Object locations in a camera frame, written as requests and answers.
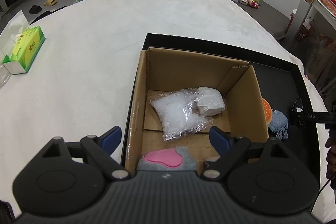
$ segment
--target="ribbed black surface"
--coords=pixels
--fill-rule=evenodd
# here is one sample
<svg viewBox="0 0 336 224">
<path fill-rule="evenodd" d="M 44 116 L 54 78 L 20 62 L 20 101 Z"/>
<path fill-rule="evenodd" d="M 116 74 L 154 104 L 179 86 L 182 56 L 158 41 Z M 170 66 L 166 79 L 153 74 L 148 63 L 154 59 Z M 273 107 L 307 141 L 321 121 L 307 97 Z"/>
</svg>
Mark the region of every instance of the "ribbed black surface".
<svg viewBox="0 0 336 224">
<path fill-rule="evenodd" d="M 63 218 L 24 214 L 16 223 L 313 224 L 318 221 L 308 213 L 285 218 L 251 213 L 234 203 L 219 183 L 203 181 L 195 172 L 139 171 L 134 179 L 113 183 L 101 200 L 81 213 Z"/>
</svg>

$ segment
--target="white plastic-wrapped package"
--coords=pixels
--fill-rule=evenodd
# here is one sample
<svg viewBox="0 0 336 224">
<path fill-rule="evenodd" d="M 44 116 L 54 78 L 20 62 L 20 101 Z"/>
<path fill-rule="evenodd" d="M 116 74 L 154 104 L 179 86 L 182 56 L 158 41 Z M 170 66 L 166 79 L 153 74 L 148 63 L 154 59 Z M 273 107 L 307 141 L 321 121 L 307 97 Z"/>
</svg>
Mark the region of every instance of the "white plastic-wrapped package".
<svg viewBox="0 0 336 224">
<path fill-rule="evenodd" d="M 225 109 L 222 95 L 212 88 L 200 86 L 197 90 L 196 102 L 202 116 L 213 116 Z"/>
<path fill-rule="evenodd" d="M 180 139 L 212 125 L 211 117 L 199 114 L 196 98 L 197 89 L 184 89 L 149 98 L 161 121 L 164 141 Z"/>
</svg>

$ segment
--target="blue gripper pad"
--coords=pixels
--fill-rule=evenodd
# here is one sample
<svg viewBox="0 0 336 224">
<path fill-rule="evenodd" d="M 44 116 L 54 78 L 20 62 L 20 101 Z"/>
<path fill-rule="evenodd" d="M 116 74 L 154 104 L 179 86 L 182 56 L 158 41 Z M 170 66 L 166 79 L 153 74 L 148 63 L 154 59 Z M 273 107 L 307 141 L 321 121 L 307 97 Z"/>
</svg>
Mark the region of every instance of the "blue gripper pad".
<svg viewBox="0 0 336 224">
<path fill-rule="evenodd" d="M 97 138 L 97 144 L 107 154 L 111 155 L 121 142 L 121 128 L 113 127 Z"/>
<path fill-rule="evenodd" d="M 220 130 L 218 127 L 211 127 L 209 131 L 209 140 L 217 153 L 222 156 L 230 150 L 235 144 L 235 139 L 228 133 Z"/>
</svg>

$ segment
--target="yellow slipper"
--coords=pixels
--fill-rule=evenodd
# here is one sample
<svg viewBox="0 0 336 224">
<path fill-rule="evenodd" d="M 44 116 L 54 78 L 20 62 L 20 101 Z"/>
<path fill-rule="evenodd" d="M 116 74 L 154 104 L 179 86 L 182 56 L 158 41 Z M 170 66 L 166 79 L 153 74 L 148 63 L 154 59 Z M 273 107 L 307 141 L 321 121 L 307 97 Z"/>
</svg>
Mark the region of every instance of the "yellow slipper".
<svg viewBox="0 0 336 224">
<path fill-rule="evenodd" d="M 44 6 L 53 6 L 57 3 L 57 0 L 47 0 L 45 3 L 44 3 Z"/>
</svg>

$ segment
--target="table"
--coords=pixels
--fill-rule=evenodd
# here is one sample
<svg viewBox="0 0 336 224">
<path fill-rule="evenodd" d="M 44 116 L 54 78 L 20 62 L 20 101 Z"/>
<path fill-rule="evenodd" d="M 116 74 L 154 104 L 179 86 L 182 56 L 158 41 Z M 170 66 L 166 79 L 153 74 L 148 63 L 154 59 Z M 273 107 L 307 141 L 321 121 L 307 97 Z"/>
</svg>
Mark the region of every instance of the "table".
<svg viewBox="0 0 336 224">
<path fill-rule="evenodd" d="M 30 71 L 11 76 L 0 90 L 0 199 L 16 214 L 13 179 L 52 137 L 71 142 L 113 126 L 124 131 L 147 33 L 248 48 L 295 63 L 303 75 L 302 63 L 231 0 L 84 0 L 38 25 L 46 40 Z M 315 87 L 305 83 L 313 110 L 326 111 Z M 323 185 L 328 133 L 323 125 L 317 128 Z M 120 161 L 120 155 L 121 146 L 112 157 Z M 313 213 L 321 221 L 336 218 L 329 187 Z"/>
</svg>

